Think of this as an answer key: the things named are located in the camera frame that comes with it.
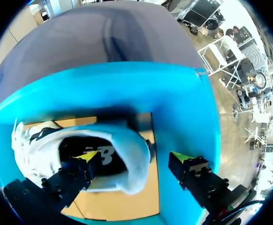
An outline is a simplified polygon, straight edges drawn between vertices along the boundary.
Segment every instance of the gray cover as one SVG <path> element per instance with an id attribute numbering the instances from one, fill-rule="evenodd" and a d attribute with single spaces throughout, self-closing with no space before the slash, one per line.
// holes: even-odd
<path id="1" fill-rule="evenodd" d="M 0 103 L 50 74 L 118 61 L 203 67 L 190 38 L 162 6 L 101 2 L 67 11 L 24 37 L 0 65 Z"/>

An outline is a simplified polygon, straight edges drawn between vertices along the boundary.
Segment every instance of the cardboard base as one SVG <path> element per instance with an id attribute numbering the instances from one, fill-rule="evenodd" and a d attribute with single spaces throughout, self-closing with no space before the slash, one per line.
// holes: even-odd
<path id="1" fill-rule="evenodd" d="M 56 121 L 62 127 L 92 124 L 96 117 L 77 118 Z M 144 139 L 155 143 L 150 113 L 136 116 L 135 128 Z M 80 192 L 69 208 L 62 213 L 77 218 L 87 218 L 107 221 L 120 221 L 144 218 L 159 214 L 159 181 L 156 157 L 149 167 L 148 181 L 142 192 L 136 195 L 126 195 L 123 192 Z"/>

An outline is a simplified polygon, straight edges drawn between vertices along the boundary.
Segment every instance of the black cable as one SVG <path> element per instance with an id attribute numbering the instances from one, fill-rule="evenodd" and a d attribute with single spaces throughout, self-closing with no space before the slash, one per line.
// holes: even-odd
<path id="1" fill-rule="evenodd" d="M 251 201 L 251 202 L 247 202 L 245 204 L 240 204 L 238 207 L 234 208 L 233 210 L 231 210 L 227 214 L 225 214 L 224 215 L 225 217 L 223 219 L 221 219 L 219 222 L 224 221 L 225 219 L 227 219 L 227 218 L 231 217 L 232 215 L 236 214 L 237 212 L 247 208 L 248 206 L 251 206 L 251 205 L 254 205 L 254 204 L 257 204 L 257 203 L 263 204 L 264 202 L 265 201 L 263 201 L 263 200 L 254 200 L 254 201 Z"/>

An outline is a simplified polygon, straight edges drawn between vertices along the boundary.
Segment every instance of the white wall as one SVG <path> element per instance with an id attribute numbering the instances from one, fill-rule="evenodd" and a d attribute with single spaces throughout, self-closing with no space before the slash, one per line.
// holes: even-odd
<path id="1" fill-rule="evenodd" d="M 0 64 L 10 50 L 38 25 L 29 7 L 24 8 L 12 21 L 0 40 Z"/>

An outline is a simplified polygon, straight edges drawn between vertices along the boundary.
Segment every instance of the white sneaker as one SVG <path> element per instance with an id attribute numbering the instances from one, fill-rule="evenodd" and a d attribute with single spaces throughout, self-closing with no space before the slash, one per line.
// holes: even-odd
<path id="1" fill-rule="evenodd" d="M 39 187 L 42 178 L 50 178 L 61 168 L 59 145 L 65 137 L 73 136 L 92 136 L 108 140 L 127 168 L 119 174 L 96 177 L 87 191 L 121 190 L 133 195 L 143 190 L 147 182 L 149 148 L 138 133 L 127 127 L 93 124 L 61 129 L 52 121 L 44 122 L 24 132 L 23 127 L 24 124 L 20 123 L 12 133 L 15 161 L 22 174 Z M 56 131 L 53 130 L 52 133 L 43 136 L 44 128 L 53 128 Z"/>
<path id="2" fill-rule="evenodd" d="M 58 147 L 59 143 L 52 143 L 52 148 L 35 151 L 31 145 L 46 135 L 62 128 L 53 121 L 46 121 L 25 131 L 20 122 L 11 135 L 11 147 L 15 151 L 15 161 L 22 174 L 41 187 L 41 179 L 49 178 L 61 168 Z"/>

